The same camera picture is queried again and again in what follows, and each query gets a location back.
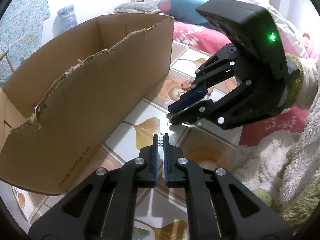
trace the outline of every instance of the cardboard box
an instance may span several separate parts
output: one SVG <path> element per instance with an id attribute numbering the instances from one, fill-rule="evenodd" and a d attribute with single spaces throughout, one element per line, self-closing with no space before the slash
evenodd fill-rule
<path id="1" fill-rule="evenodd" d="M 0 179 L 36 193 L 65 192 L 169 72 L 173 22 L 99 16 L 28 58 L 0 91 Z"/>

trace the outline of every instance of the gray pillow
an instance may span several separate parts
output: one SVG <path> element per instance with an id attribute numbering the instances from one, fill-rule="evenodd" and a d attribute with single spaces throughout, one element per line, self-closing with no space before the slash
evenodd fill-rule
<path id="1" fill-rule="evenodd" d="M 149 2 L 129 2 L 129 3 L 123 3 L 116 8 L 116 9 L 131 9 L 131 10 L 138 10 L 141 12 L 152 12 L 153 10 L 158 9 L 158 1 L 159 0 L 153 0 Z"/>

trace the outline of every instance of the plastic water bottle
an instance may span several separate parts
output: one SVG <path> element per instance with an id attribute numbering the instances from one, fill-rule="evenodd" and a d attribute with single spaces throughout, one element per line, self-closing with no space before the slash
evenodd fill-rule
<path id="1" fill-rule="evenodd" d="M 78 25 L 75 14 L 75 7 L 73 6 L 73 4 L 65 6 L 57 11 L 57 15 L 61 21 L 61 27 L 64 32 Z"/>

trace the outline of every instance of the triangular cutout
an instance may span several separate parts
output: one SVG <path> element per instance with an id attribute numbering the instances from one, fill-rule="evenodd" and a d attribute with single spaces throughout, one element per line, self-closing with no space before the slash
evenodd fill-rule
<path id="1" fill-rule="evenodd" d="M 81 212 L 84 208 L 85 203 L 93 189 L 93 185 L 89 184 L 83 188 L 76 196 L 70 199 L 63 207 L 62 212 L 78 218 L 81 215 Z"/>
<path id="2" fill-rule="evenodd" d="M 259 212 L 256 206 L 245 194 L 243 194 L 235 185 L 230 184 L 229 189 L 236 201 L 239 212 L 243 218 L 247 218 Z"/>

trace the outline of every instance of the pink circle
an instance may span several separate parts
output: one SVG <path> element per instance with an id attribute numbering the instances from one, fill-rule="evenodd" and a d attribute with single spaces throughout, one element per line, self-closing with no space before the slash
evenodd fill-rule
<path id="1" fill-rule="evenodd" d="M 159 9 L 163 12 L 169 11 L 171 8 L 171 2 L 170 0 L 162 0 L 159 3 Z"/>

